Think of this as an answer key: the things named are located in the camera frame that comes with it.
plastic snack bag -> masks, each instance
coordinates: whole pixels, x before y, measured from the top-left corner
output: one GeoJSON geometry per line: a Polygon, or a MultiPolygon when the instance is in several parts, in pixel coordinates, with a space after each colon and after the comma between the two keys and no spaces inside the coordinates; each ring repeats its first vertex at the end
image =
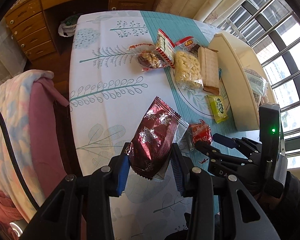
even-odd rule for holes
{"type": "Polygon", "coordinates": [[[220,123],[228,119],[226,109],[223,105],[222,96],[207,96],[210,102],[211,110],[216,123],[220,123]]]}
{"type": "Polygon", "coordinates": [[[203,83],[198,58],[185,50],[177,50],[174,79],[181,88],[191,91],[202,90],[203,83]]]}
{"type": "Polygon", "coordinates": [[[212,133],[211,128],[208,124],[204,122],[204,120],[199,120],[200,123],[190,124],[189,129],[191,131],[192,136],[192,144],[193,146],[197,141],[203,141],[208,144],[212,143],[212,133]]]}
{"type": "Polygon", "coordinates": [[[188,52],[198,56],[199,42],[193,36],[188,36],[176,42],[176,48],[187,50],[188,52]]]}
{"type": "Polygon", "coordinates": [[[147,179],[164,179],[172,143],[180,142],[189,124],[156,97],[125,149],[131,168],[147,179]]]}
{"type": "Polygon", "coordinates": [[[171,66],[174,67],[174,43],[164,33],[163,30],[158,29],[157,43],[155,49],[161,54],[164,60],[171,66]]]}
{"type": "Polygon", "coordinates": [[[169,66],[168,63],[161,57],[158,51],[155,50],[154,45],[148,43],[141,43],[129,47],[136,55],[136,60],[142,65],[142,71],[154,70],[157,68],[164,68],[169,66]]]}

red snack packet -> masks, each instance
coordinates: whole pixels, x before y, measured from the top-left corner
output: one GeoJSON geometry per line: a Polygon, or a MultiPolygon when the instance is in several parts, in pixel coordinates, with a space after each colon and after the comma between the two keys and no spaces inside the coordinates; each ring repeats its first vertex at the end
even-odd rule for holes
{"type": "Polygon", "coordinates": [[[210,126],[204,120],[200,119],[200,122],[189,126],[192,135],[192,144],[195,145],[197,141],[204,141],[211,144],[212,134],[210,126]]]}
{"type": "Polygon", "coordinates": [[[125,150],[132,169],[138,175],[152,179],[161,170],[169,158],[171,144],[179,126],[184,129],[188,124],[165,102],[156,97],[125,150]]]}

wrapped candy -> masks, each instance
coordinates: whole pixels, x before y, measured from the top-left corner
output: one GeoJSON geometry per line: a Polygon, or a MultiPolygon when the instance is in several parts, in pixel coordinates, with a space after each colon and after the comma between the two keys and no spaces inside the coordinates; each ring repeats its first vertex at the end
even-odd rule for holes
{"type": "Polygon", "coordinates": [[[191,124],[189,129],[191,130],[192,135],[192,144],[195,145],[197,141],[203,141],[208,144],[212,143],[212,134],[211,129],[204,120],[199,120],[200,123],[191,124]]]}
{"type": "Polygon", "coordinates": [[[142,65],[142,71],[149,71],[169,66],[154,45],[141,43],[129,47],[129,51],[135,54],[136,60],[142,65]]]}
{"type": "Polygon", "coordinates": [[[188,127],[179,114],[156,97],[125,149],[132,169],[147,179],[156,175],[164,179],[171,144],[178,143],[188,127]]]}
{"type": "Polygon", "coordinates": [[[228,115],[226,113],[226,109],[224,108],[223,97],[209,95],[207,95],[207,97],[210,102],[211,110],[216,123],[220,123],[222,121],[227,120],[228,115]]]}

floral tablecloth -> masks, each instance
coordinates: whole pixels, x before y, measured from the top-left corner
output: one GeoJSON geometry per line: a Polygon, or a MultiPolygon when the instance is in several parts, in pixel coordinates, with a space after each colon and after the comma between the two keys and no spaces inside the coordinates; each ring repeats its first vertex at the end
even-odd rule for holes
{"type": "MultiPolygon", "coordinates": [[[[216,124],[206,93],[193,94],[179,89],[171,68],[142,72],[130,45],[155,43],[161,28],[174,41],[194,36],[207,46],[218,31],[213,26],[175,15],[145,11],[112,11],[79,18],[70,64],[70,110],[74,140],[83,175],[92,174],[120,154],[131,141],[146,110],[156,96],[177,111],[187,122],[203,119],[213,133],[242,137],[237,132],[220,82],[229,119],[216,124]]],[[[191,155],[185,144],[180,148],[194,165],[207,169],[208,158],[191,155]]],[[[239,152],[214,143],[223,153],[239,152]]],[[[130,169],[125,192],[111,198],[115,239],[163,240],[186,229],[185,212],[191,212],[191,198],[177,192],[171,166],[165,180],[147,180],[130,169]]],[[[215,212],[218,204],[215,201],[215,212]]]]}

wrapped biscuit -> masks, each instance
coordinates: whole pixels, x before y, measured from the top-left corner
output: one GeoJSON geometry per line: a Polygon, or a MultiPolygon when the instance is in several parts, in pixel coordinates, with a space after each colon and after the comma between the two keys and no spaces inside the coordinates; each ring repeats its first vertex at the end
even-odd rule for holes
{"type": "Polygon", "coordinates": [[[200,47],[198,57],[201,66],[203,90],[219,94],[219,68],[217,50],[200,47]]]}
{"type": "Polygon", "coordinates": [[[196,56],[184,50],[177,50],[174,66],[174,79],[179,87],[191,91],[202,90],[200,63],[196,56]]]}

